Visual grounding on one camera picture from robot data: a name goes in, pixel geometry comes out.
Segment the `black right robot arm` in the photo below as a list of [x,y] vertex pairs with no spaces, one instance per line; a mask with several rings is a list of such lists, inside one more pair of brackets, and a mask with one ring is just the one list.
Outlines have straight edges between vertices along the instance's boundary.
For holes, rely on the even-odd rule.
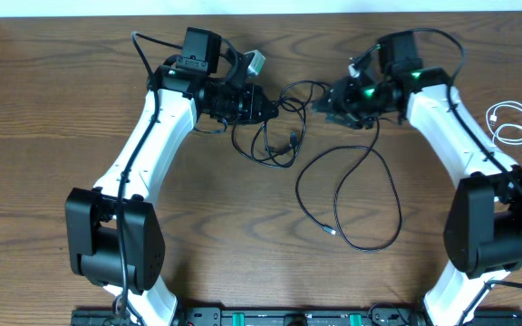
[[456,192],[443,232],[449,260],[411,321],[463,325],[522,267],[522,166],[467,111],[455,75],[424,65],[414,35],[379,38],[314,109],[350,129],[376,128],[383,114],[396,113],[429,142]]

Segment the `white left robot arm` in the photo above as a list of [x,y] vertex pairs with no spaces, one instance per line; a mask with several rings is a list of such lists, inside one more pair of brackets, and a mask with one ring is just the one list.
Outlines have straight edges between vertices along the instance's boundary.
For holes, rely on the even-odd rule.
[[119,156],[89,189],[65,202],[72,271],[113,295],[108,311],[76,310],[75,325],[177,325],[177,297],[161,277],[165,242],[156,215],[161,185],[202,114],[224,127],[275,118],[253,83],[265,64],[226,38],[190,27],[175,54],[147,70],[140,119]]

